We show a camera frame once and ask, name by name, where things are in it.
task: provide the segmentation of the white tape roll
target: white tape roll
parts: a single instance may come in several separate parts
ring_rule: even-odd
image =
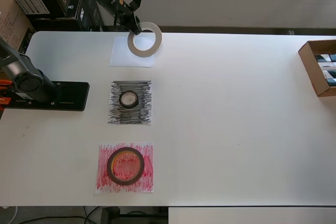
[[[160,48],[160,46],[162,44],[162,32],[156,24],[153,24],[153,23],[150,23],[150,22],[140,23],[140,27],[141,27],[141,30],[143,30],[143,31],[149,30],[149,31],[152,31],[155,34],[155,42],[154,42],[153,46],[150,49],[145,50],[145,51],[139,50],[135,46],[135,42],[134,42],[135,34],[130,32],[130,34],[128,35],[128,38],[127,38],[128,48],[136,56],[139,56],[139,57],[142,57],[142,58],[150,57],[158,51],[158,49]]]

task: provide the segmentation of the paper sheet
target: paper sheet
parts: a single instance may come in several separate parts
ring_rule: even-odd
[[[123,147],[132,147],[138,150],[144,159],[144,171],[141,178],[129,186],[120,186],[114,183],[107,172],[107,162],[109,157],[116,150]],[[151,143],[129,143],[101,145],[99,149],[98,172],[96,182],[96,194],[118,193],[120,191],[145,192],[153,191],[153,144]]]
[[[134,91],[139,105],[127,110],[119,97],[123,92]],[[108,123],[150,124],[152,122],[152,81],[112,81]]]
[[[140,50],[150,48],[155,42],[155,37],[136,37],[135,44]],[[155,54],[151,57],[141,58],[134,55],[127,45],[127,37],[116,37],[114,39],[111,67],[143,67],[150,68],[154,65]]]

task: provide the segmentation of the box label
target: box label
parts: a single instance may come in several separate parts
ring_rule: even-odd
[[[24,14],[50,14],[42,0],[15,0]]]

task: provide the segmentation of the red scribbled paper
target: red scribbled paper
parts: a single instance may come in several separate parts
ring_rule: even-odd
[[[144,159],[145,168],[141,178],[129,186],[120,186],[114,183],[107,173],[107,162],[109,157],[116,150],[123,147],[132,147],[138,150]],[[96,182],[96,193],[118,193],[120,191],[133,191],[151,193],[153,191],[153,144],[151,143],[130,143],[101,145],[99,149],[98,172]]]

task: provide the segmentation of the white paper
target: white paper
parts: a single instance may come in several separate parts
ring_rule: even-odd
[[[155,41],[155,37],[139,37],[135,38],[135,44],[140,50],[147,50]],[[143,67],[150,68],[154,65],[154,57],[141,58],[134,55],[127,45],[127,37],[116,37],[113,43],[112,57],[110,61],[111,67]]]

